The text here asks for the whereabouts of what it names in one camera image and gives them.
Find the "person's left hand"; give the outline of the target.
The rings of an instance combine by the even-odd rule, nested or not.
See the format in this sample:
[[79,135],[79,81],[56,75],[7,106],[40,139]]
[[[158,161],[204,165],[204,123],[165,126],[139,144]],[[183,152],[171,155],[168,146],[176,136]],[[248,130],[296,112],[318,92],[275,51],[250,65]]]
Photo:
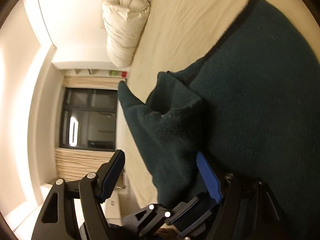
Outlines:
[[155,236],[159,237],[160,239],[166,240],[178,240],[178,233],[173,228],[160,228],[155,232]]

